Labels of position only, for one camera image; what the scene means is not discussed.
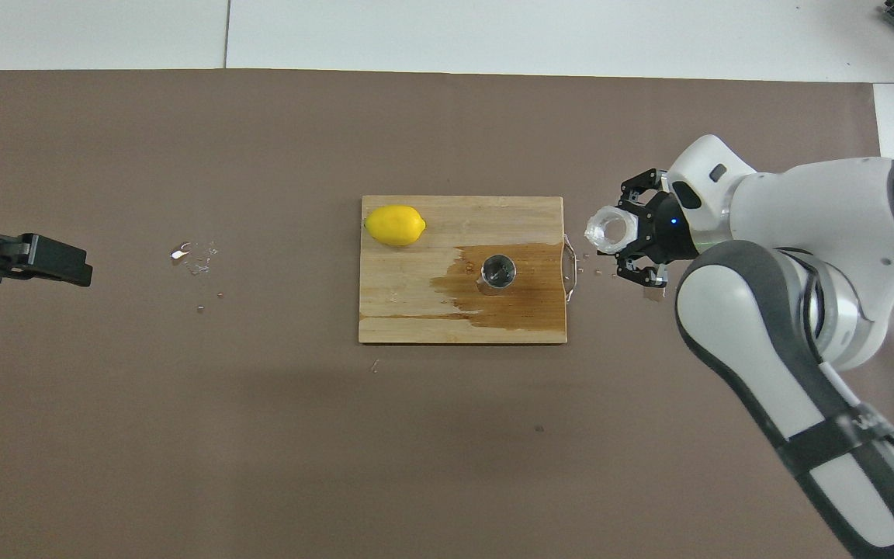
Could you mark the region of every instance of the wood grain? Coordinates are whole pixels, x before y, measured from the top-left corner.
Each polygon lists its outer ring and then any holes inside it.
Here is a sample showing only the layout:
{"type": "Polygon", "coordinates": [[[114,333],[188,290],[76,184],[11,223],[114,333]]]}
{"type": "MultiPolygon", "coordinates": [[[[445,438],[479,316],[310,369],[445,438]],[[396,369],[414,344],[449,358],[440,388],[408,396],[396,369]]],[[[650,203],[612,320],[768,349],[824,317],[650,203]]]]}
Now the wood grain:
{"type": "Polygon", "coordinates": [[[362,220],[387,204],[418,209],[426,231],[388,247],[362,226],[359,342],[567,342],[560,197],[365,196],[362,220]],[[475,279],[496,254],[517,277],[485,296],[475,279]]]}

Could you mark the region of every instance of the black strap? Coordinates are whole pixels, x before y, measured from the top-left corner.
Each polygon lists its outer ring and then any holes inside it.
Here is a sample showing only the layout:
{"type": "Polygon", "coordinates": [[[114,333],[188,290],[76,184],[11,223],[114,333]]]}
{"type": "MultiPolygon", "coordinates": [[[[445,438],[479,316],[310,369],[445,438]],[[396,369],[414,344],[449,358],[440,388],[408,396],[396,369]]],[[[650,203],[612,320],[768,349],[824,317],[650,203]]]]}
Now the black strap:
{"type": "Polygon", "coordinates": [[[798,432],[778,446],[778,456],[794,477],[877,439],[894,435],[894,427],[869,404],[847,408],[798,432]]]}

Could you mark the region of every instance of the cutting board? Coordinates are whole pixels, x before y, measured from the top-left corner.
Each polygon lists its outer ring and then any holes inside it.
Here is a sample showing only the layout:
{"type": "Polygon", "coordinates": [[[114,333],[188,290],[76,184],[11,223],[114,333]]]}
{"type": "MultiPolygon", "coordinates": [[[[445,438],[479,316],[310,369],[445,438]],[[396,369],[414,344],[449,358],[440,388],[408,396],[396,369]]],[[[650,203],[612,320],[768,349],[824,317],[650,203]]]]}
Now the cutting board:
{"type": "Polygon", "coordinates": [[[413,206],[426,230],[388,247],[362,225],[359,342],[567,342],[560,197],[365,196],[362,221],[387,204],[413,206]],[[476,279],[497,254],[515,263],[515,280],[483,294],[476,279]]]}

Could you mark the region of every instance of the brown table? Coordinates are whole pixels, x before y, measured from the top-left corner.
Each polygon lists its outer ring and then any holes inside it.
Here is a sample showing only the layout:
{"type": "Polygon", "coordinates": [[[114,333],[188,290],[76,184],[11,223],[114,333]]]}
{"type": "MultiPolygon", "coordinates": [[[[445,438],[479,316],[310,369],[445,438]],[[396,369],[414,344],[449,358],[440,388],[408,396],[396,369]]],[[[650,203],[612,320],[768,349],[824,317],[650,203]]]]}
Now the brown table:
{"type": "MultiPolygon", "coordinates": [[[[95,266],[0,286],[0,557],[846,557],[605,259],[567,345],[356,341],[361,195],[563,196],[584,252],[707,132],[878,153],[870,85],[0,71],[0,233],[95,266]]],[[[894,327],[847,378],[894,418],[894,327]]]]}

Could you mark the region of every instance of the yellow lemon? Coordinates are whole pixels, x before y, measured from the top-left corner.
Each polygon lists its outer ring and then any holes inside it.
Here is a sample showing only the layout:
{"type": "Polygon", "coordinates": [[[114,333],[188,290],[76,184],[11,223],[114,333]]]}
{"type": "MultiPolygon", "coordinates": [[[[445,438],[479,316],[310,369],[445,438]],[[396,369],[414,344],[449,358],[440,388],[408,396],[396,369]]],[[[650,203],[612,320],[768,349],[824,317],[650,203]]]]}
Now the yellow lemon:
{"type": "Polygon", "coordinates": [[[412,206],[381,206],[365,219],[365,229],[379,243],[404,247],[415,243],[426,222],[412,206]]]}

